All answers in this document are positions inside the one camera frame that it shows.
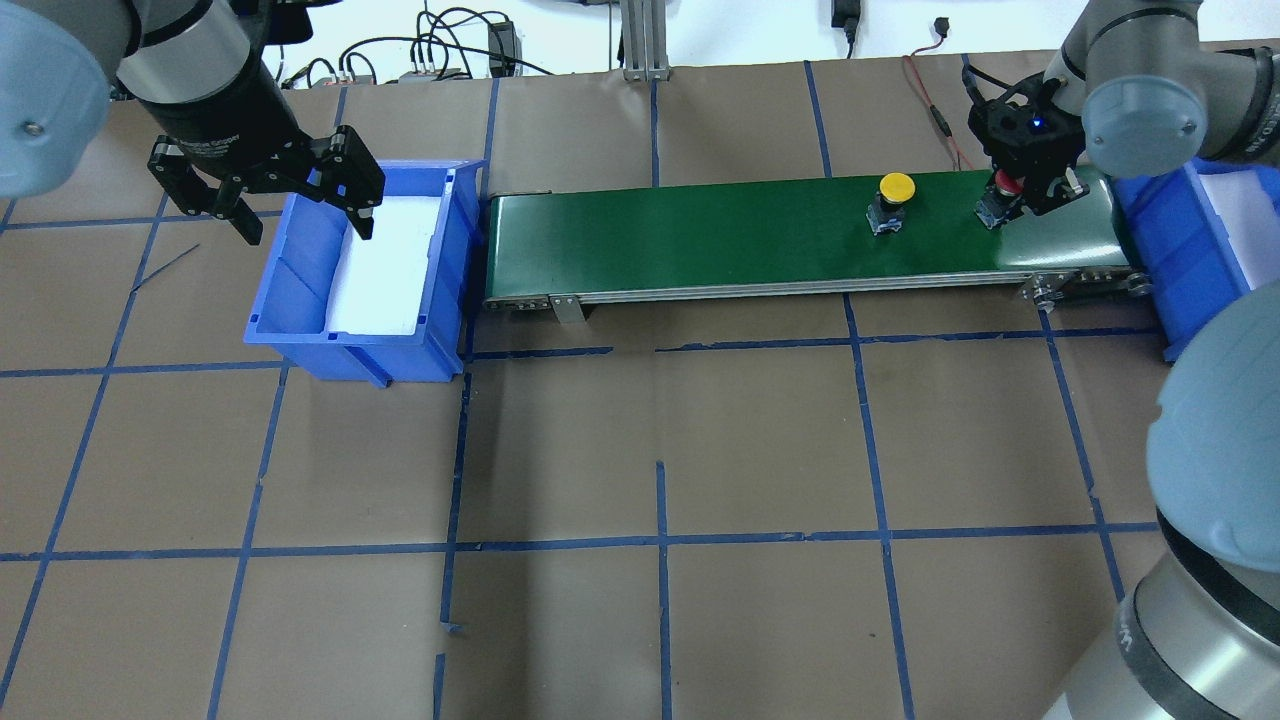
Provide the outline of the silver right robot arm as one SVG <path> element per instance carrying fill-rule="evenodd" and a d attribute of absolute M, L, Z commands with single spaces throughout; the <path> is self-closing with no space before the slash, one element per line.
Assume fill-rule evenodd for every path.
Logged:
<path fill-rule="evenodd" d="M 1201 47 L 1197 1 L 1089 1 L 1053 60 L 969 126 L 989 229 L 1194 158 L 1277 165 L 1277 54 Z M 1147 436 L 1164 556 L 1068 674 L 1048 719 L 1277 716 L 1277 284 L 1226 306 L 1174 363 Z"/>

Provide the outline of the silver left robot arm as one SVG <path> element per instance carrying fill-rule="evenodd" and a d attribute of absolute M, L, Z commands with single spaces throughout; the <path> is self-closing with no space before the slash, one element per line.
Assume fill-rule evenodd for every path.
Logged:
<path fill-rule="evenodd" d="M 268 45 L 301 44 L 311 1 L 5 1 L 1 5 L 1 191 L 49 193 L 76 172 L 114 88 L 160 136 L 147 168 L 178 209 L 229 222 L 256 245 L 248 193 L 337 208 L 364 240 L 385 177 L 357 131 L 303 132 Z"/>

